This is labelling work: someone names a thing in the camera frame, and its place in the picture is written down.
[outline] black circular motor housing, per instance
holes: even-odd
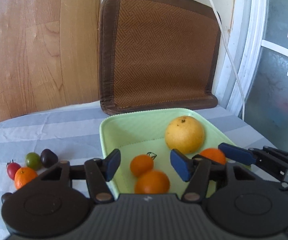
[[[266,237],[288,228],[288,196],[258,180],[236,180],[207,201],[207,212],[224,230]]]
[[[48,238],[80,225],[90,211],[89,201],[61,183],[36,181],[12,194],[4,202],[1,214],[10,233]]]

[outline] dark purple fruit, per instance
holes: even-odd
[[[1,200],[2,200],[2,204],[4,204],[4,202],[8,199],[8,197],[12,195],[12,193],[10,192],[6,192],[5,194],[2,195]]]
[[[45,168],[49,168],[58,163],[58,157],[50,149],[45,149],[40,154],[40,161]]]

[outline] wooden floor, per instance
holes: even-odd
[[[100,0],[0,0],[0,121],[98,100]]]

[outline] striped tablecloth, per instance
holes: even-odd
[[[197,110],[239,147],[262,148],[273,146],[266,138],[241,119],[224,108]],[[29,114],[0,123],[0,197],[14,192],[13,181],[6,174],[6,163],[12,159],[24,164],[28,152],[45,148],[54,151],[60,159],[70,160],[71,165],[83,164],[94,157],[102,157],[99,126],[108,115],[102,112],[98,102]],[[268,175],[253,169],[260,176]],[[79,181],[73,187],[84,194],[86,182]],[[0,239],[8,235],[0,215]]]

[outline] yellow grapefruit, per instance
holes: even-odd
[[[191,116],[180,116],[170,122],[165,131],[165,142],[172,149],[183,154],[193,153],[204,142],[202,124]]]

